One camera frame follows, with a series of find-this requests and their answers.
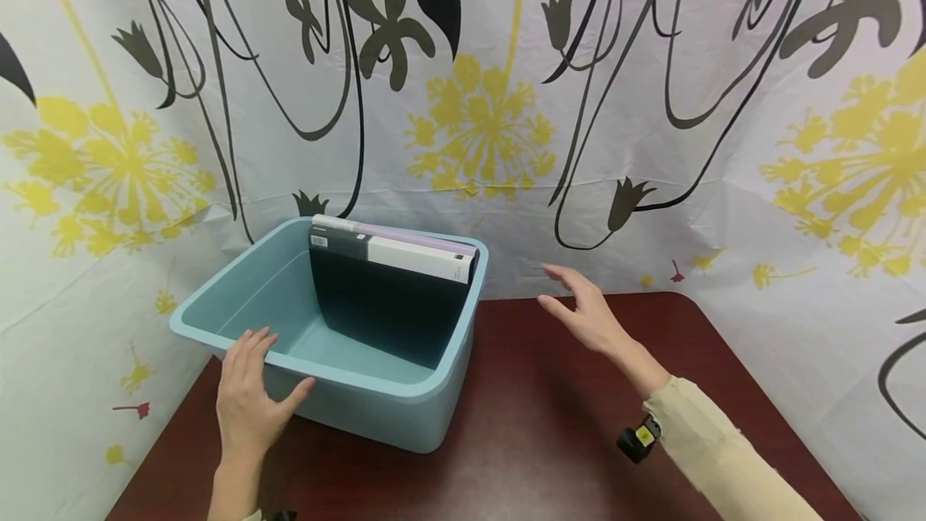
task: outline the wooden tabletop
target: wooden tabletop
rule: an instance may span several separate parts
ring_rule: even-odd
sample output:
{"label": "wooden tabletop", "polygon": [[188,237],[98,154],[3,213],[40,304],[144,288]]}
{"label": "wooden tabletop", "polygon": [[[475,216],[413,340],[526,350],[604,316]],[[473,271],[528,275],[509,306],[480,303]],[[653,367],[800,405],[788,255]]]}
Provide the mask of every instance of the wooden tabletop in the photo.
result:
{"label": "wooden tabletop", "polygon": [[[714,331],[672,293],[609,296],[617,318],[695,381],[823,519],[856,520],[839,490]],[[428,455],[294,419],[268,455],[266,511],[302,521],[718,519],[657,448],[633,465],[615,446],[644,413],[604,357],[535,301],[482,302],[473,357],[444,444]],[[219,461],[213,359],[109,521],[202,521]]]}

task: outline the hand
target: hand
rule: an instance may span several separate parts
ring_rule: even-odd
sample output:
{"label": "hand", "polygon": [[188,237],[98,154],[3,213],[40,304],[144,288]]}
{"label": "hand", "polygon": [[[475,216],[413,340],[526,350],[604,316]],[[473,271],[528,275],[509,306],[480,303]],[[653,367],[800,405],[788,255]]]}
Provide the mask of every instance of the hand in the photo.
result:
{"label": "hand", "polygon": [[540,305],[560,320],[588,348],[615,357],[632,339],[614,318],[604,295],[597,285],[573,269],[544,264],[547,275],[571,291],[576,297],[576,309],[570,310],[552,296],[537,297]]}
{"label": "hand", "polygon": [[315,385],[311,377],[303,380],[281,403],[268,397],[264,389],[264,356],[276,340],[277,335],[270,334],[267,327],[257,332],[246,330],[222,361],[219,398],[215,402],[222,460],[261,462]]}

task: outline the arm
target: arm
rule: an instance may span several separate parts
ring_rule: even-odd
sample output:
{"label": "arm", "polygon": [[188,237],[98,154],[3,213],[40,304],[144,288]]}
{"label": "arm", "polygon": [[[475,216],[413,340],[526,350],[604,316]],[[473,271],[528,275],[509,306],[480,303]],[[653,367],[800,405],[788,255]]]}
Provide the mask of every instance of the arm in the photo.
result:
{"label": "arm", "polygon": [[662,429],[662,445],[725,521],[821,521],[694,383],[676,379],[611,314],[601,290],[571,269],[544,266],[575,294],[576,310],[550,296],[547,312],[631,381]]}
{"label": "arm", "polygon": [[264,455],[315,384],[315,379],[303,380],[281,403],[268,397],[264,356],[276,339],[266,327],[258,332],[246,330],[222,361],[215,401],[222,459],[212,481],[207,521],[261,520],[257,487]]}

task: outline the plastic bin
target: plastic bin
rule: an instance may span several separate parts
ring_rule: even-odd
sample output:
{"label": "plastic bin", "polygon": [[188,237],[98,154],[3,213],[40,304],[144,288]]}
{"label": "plastic bin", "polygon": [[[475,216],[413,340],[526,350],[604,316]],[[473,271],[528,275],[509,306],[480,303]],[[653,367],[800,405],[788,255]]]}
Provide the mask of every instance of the plastic bin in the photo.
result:
{"label": "plastic bin", "polygon": [[280,335],[264,369],[272,398],[285,398],[299,380],[315,376],[317,383],[297,415],[415,453],[431,453],[444,440],[473,348],[486,246],[468,237],[428,234],[476,246],[480,257],[443,357],[435,368],[426,368],[325,324],[307,246],[311,223],[311,217],[296,218],[263,237],[191,294],[170,316],[170,329],[220,357],[248,328],[270,326]]}

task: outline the book spine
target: book spine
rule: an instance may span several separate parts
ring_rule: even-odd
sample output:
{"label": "book spine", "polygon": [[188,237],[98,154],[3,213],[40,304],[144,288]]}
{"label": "book spine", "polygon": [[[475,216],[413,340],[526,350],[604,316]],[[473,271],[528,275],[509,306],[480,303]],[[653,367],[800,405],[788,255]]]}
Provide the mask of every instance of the book spine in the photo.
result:
{"label": "book spine", "polygon": [[469,283],[473,265],[467,254],[319,224],[309,230],[309,247],[462,284]]}

